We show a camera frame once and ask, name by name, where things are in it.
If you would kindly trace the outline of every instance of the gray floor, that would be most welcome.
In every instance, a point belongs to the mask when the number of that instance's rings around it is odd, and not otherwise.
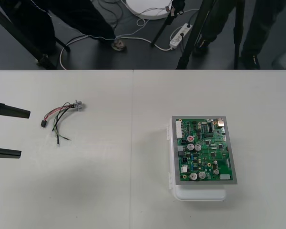
[[[246,1],[244,27],[245,33],[248,30],[255,0]],[[186,1],[186,8],[199,8],[201,0]],[[109,9],[120,13],[115,5],[106,5]],[[137,17],[122,5],[124,9],[123,20],[117,27],[116,34],[131,33],[138,29]],[[107,20],[114,17],[106,11],[100,12]],[[167,27],[158,40],[157,44],[162,48],[169,48],[169,36],[179,26],[188,22],[193,12],[179,16],[171,26]],[[210,46],[209,54],[203,59],[190,59],[188,69],[232,69],[234,56],[233,27],[235,12],[231,13],[229,20],[215,42]],[[136,33],[136,37],[152,40],[163,24],[164,19],[150,21],[147,26]],[[56,36],[66,42],[78,32],[69,28],[59,19],[53,17]],[[175,69],[181,56],[180,49],[163,52],[157,48],[151,48],[149,43],[138,40],[125,40],[128,46],[127,52],[115,52],[112,49],[103,47],[92,39],[72,44],[71,54],[64,52],[63,64],[67,69]],[[280,53],[286,51],[286,9],[279,15],[276,24],[271,30],[269,39],[259,60],[262,69],[271,69],[272,60]],[[57,61],[58,53],[51,57],[53,62]],[[35,64],[34,58],[4,29],[0,26],[0,70],[40,70],[42,68]]]

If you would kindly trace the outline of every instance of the capacitor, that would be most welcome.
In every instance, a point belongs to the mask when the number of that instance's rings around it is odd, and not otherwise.
[[[198,178],[198,176],[197,176],[196,173],[191,173],[191,174],[190,174],[190,179],[191,179],[191,180],[197,180],[197,178]]]
[[[186,140],[187,140],[188,142],[193,142],[193,141],[194,141],[194,137],[191,136],[191,135],[189,135],[189,136],[186,138]]]
[[[192,150],[195,148],[195,146],[194,146],[193,144],[188,144],[188,145],[186,146],[186,148],[187,148],[189,151],[192,151]]]
[[[195,150],[196,150],[196,151],[200,151],[200,150],[201,150],[201,145],[196,144],[196,145],[195,145]]]
[[[198,176],[200,179],[205,179],[205,172],[200,172]]]
[[[213,170],[213,174],[218,175],[219,174],[219,170],[218,169],[214,169]]]

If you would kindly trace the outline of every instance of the gray connector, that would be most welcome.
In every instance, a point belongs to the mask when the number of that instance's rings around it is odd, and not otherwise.
[[[80,111],[82,109],[82,102],[75,100],[75,103],[73,103],[74,108],[77,108],[77,111]]]

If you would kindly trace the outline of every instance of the wire harness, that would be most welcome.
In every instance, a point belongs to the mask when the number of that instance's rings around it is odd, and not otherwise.
[[[59,129],[58,129],[58,122],[60,121],[60,119],[62,118],[62,116],[69,110],[69,109],[76,109],[77,111],[80,111],[82,110],[82,102],[81,101],[77,101],[75,100],[75,103],[71,104],[69,102],[65,103],[63,106],[60,106],[60,107],[56,107],[54,108],[53,110],[49,111],[43,118],[43,120],[41,121],[41,126],[43,128],[45,128],[47,126],[47,122],[49,120],[49,118],[55,114],[55,118],[54,118],[54,121],[53,121],[53,129],[52,131],[55,132],[56,134],[56,137],[57,137],[57,144],[60,145],[60,137],[65,139],[65,140],[68,140],[70,141],[71,139],[67,138],[67,137],[64,137],[60,134],[59,132]]]

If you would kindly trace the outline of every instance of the person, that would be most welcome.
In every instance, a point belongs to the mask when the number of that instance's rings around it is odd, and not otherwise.
[[[201,39],[193,50],[193,56],[201,57],[208,51],[208,46],[215,41],[223,30],[228,16],[236,6],[237,0],[217,0],[202,29]],[[257,55],[266,42],[277,15],[286,6],[286,0],[256,0],[250,28],[243,45],[241,59],[246,69],[259,70]]]
[[[49,11],[66,24],[116,51],[126,49],[90,0],[0,0],[12,23],[44,54],[55,52],[55,31]]]

